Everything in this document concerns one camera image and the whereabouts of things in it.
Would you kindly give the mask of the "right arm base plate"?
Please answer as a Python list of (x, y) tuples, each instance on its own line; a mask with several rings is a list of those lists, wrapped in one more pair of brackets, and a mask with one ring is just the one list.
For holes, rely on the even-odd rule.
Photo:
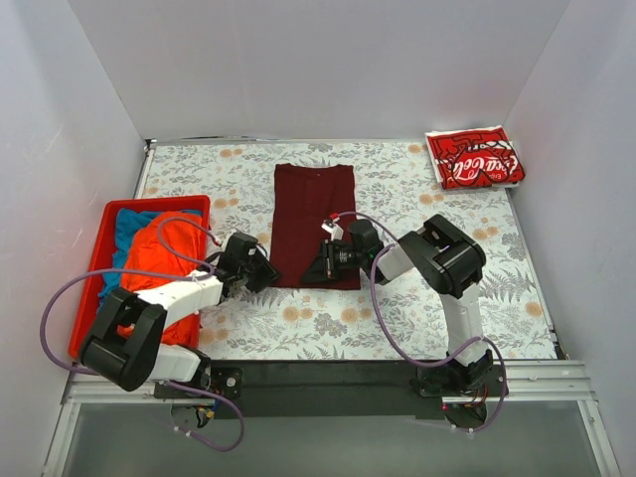
[(474, 433), (489, 415), (489, 398), (506, 398), (509, 393), (500, 365), (488, 362), (464, 367), (451, 362), (442, 367), (418, 368), (410, 381), (422, 398), (439, 398), (443, 418), (454, 429)]

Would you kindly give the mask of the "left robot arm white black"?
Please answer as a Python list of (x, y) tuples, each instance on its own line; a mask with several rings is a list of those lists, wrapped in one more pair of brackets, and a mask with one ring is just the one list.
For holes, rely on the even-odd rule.
[(280, 276), (256, 238), (234, 233), (222, 250), (185, 276), (140, 291), (110, 292), (79, 348), (79, 362), (127, 392), (148, 381), (173, 381), (192, 398), (212, 383), (211, 360), (164, 331), (242, 290), (257, 293)]

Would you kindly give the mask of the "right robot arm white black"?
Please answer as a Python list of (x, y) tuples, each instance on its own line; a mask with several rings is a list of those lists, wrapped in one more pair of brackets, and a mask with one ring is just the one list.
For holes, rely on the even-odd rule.
[[(362, 270), (371, 280), (371, 298), (383, 334), (394, 350), (418, 368), (417, 382), (431, 393), (472, 395), (486, 387), (493, 353), (483, 335), (479, 283), (486, 255), (481, 246), (442, 215), (393, 238), (385, 245), (378, 230), (389, 229), (362, 213), (334, 214), (322, 224), (329, 235), (311, 265), (301, 275), (303, 284), (336, 283), (350, 270)], [(447, 339), (446, 357), (425, 362), (410, 357), (391, 335), (382, 316), (376, 286), (416, 270), (442, 303)]]

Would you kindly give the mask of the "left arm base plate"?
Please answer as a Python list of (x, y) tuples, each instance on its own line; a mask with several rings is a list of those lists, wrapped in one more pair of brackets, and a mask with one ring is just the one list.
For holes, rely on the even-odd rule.
[[(241, 393), (242, 369), (238, 367), (210, 367), (197, 371), (194, 377), (180, 386), (206, 391), (234, 400)], [(153, 396), (155, 398), (202, 398), (203, 395), (192, 391), (180, 391), (166, 384), (156, 383)]]

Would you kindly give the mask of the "dark red t shirt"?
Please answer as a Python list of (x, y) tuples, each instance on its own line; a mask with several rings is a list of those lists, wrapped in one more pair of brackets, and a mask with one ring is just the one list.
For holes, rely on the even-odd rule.
[(278, 288), (359, 290), (360, 271), (343, 273), (336, 281), (305, 283), (302, 275), (328, 237), (323, 221), (334, 213), (356, 210), (354, 168), (337, 165), (309, 168), (278, 164), (274, 170), (274, 213), (270, 263), (280, 277)]

